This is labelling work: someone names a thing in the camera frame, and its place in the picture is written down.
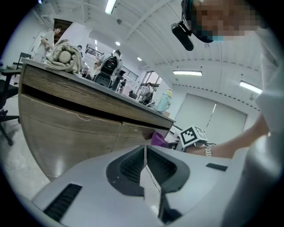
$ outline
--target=wood grain surface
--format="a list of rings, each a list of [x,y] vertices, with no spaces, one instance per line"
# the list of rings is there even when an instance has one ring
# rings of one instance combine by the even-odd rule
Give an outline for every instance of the wood grain surface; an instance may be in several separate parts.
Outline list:
[[[51,180],[85,159],[112,151],[120,122],[68,111],[27,95],[19,96],[29,149]]]
[[[162,136],[166,136],[168,132],[167,130],[123,122],[113,151],[136,145],[150,145],[152,135],[155,131],[160,133]]]
[[[24,69],[23,84],[59,98],[121,117],[165,128],[170,128],[172,125],[172,121],[158,115],[132,106],[127,102],[78,82],[68,80],[67,78],[30,65],[27,65]]]

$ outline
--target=beige towel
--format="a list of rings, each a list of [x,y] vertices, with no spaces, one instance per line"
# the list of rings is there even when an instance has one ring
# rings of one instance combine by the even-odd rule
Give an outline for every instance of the beige towel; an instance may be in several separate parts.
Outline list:
[[[79,73],[83,67],[81,53],[70,42],[56,44],[44,61],[46,67],[63,70],[71,73]]]

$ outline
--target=headset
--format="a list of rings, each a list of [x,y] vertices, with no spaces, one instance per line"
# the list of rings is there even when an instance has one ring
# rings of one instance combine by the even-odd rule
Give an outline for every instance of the headset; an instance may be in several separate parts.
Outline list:
[[[189,38],[189,36],[192,34],[194,34],[200,41],[204,43],[213,42],[213,40],[208,37],[209,34],[202,31],[201,26],[197,25],[195,16],[192,14],[192,4],[193,0],[183,0],[181,2],[181,21],[174,23],[171,26],[172,33],[177,37],[187,51],[192,51],[194,48],[193,43]],[[190,29],[186,27],[185,21],[191,21]]]

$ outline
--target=wristwatch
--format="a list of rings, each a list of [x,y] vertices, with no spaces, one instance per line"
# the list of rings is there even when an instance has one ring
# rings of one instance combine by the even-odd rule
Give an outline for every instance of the wristwatch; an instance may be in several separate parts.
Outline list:
[[[211,157],[212,156],[212,152],[211,152],[211,147],[210,146],[206,146],[205,147],[205,155],[207,157]]]

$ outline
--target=floor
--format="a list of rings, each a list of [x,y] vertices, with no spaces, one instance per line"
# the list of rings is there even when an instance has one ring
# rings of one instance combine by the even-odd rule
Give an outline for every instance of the floor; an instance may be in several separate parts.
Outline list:
[[[8,110],[8,115],[19,115],[18,96],[8,99],[4,109]],[[10,147],[0,133],[1,167],[13,190],[31,200],[50,181],[29,151],[21,124],[11,120],[2,123],[2,126],[14,144]],[[145,188],[146,204],[158,215],[161,189],[147,166],[141,172],[140,185]]]

